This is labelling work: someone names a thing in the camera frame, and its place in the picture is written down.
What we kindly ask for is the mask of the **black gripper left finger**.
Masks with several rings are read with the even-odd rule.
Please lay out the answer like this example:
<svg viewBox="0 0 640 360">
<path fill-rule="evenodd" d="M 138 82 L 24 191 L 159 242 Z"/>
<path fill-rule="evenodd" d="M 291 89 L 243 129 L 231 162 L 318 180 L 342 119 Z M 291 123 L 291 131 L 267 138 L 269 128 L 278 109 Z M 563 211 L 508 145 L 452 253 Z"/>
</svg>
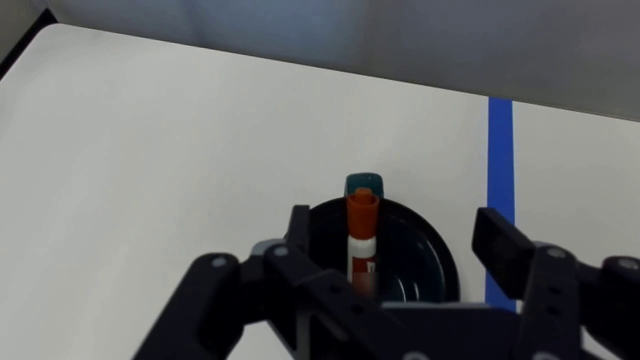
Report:
<svg viewBox="0 0 640 360">
<path fill-rule="evenodd" d="M 293 360 L 400 360 L 400 322 L 319 267 L 301 250 L 308 226 L 293 220 L 243 262 L 227 251 L 198 256 L 131 360 L 227 360 L 255 322 L 272 326 Z"/>
</svg>

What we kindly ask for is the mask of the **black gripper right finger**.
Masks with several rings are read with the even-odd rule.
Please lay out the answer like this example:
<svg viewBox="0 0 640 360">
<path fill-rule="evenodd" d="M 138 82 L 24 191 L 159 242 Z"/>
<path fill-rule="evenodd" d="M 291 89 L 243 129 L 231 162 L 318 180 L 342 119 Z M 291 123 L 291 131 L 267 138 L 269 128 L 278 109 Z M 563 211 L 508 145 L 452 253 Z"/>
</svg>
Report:
<svg viewBox="0 0 640 360">
<path fill-rule="evenodd" d="M 499 289 L 522 302 L 516 360 L 595 360 L 582 331 L 619 360 L 640 360 L 634 256 L 588 266 L 565 247 L 529 239 L 492 208 L 475 211 L 471 250 Z"/>
</svg>

